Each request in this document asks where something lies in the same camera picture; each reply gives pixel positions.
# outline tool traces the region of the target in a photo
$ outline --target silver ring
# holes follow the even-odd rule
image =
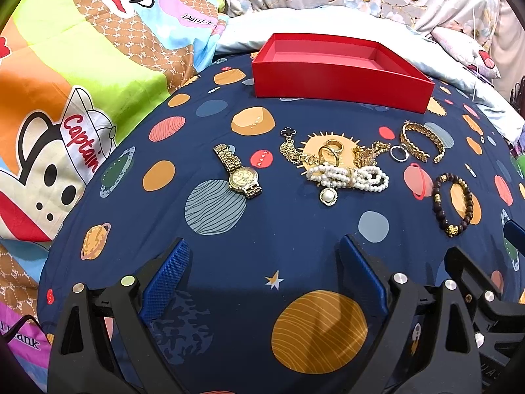
[[[405,158],[400,160],[398,159],[397,157],[394,156],[394,154],[392,153],[392,151],[394,151],[394,148],[399,148],[401,151],[403,151],[405,153]],[[390,157],[392,157],[395,161],[399,161],[400,163],[404,163],[405,161],[408,160],[409,158],[409,152],[406,150],[406,146],[401,144],[401,145],[396,145],[396,146],[392,146],[390,148]]]

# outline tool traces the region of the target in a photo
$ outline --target open box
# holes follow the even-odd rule
[[[258,98],[312,98],[426,111],[434,83],[375,41],[275,33],[252,62]]]

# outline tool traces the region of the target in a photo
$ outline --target orange fabric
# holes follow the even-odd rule
[[[58,122],[72,87],[28,47],[12,19],[1,35],[11,54],[0,61],[0,155],[17,175],[16,141],[27,114],[41,110]]]

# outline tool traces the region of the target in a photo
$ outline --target gold bracelet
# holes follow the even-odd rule
[[[414,145],[410,141],[409,138],[407,138],[406,136],[407,130],[421,133],[425,135],[427,138],[429,138],[432,142],[434,142],[434,145],[439,151],[439,155],[434,158],[434,163],[439,163],[441,161],[441,159],[445,155],[445,145],[443,141],[432,130],[430,130],[429,128],[421,124],[413,123],[411,121],[405,121],[401,129],[401,134],[400,134],[401,143],[406,146],[406,149],[409,153],[411,153],[418,160],[421,160],[425,163],[427,162],[427,159],[430,157],[430,155],[420,150],[416,145]]]

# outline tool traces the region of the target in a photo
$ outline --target navy bedsheet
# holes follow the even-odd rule
[[[150,327],[159,349],[191,393],[332,393],[356,372],[379,330],[367,292],[352,283],[337,245],[352,234],[391,271],[440,284],[443,257],[457,245],[517,301],[523,256],[503,239],[508,218],[525,225],[523,176],[476,105],[435,81],[425,114],[314,99],[257,99],[250,55],[221,59],[153,111],[96,172],[67,216],[40,279],[38,316],[53,333],[75,283],[102,288],[132,274],[176,237],[191,261],[161,319]],[[376,85],[381,93],[381,85]],[[398,144],[405,120],[445,142],[439,164],[377,158],[389,175],[381,193],[340,190],[332,207],[279,152],[281,129],[317,150],[344,134],[351,144]],[[409,137],[433,158],[425,137]],[[228,189],[213,146],[225,143],[259,173],[261,196]],[[431,180],[452,172],[476,197],[473,224],[448,238],[432,212]],[[444,209],[459,223],[461,194],[444,184]],[[54,300],[48,300],[52,290]],[[114,333],[121,354],[121,342]],[[130,379],[125,360],[124,372]]]

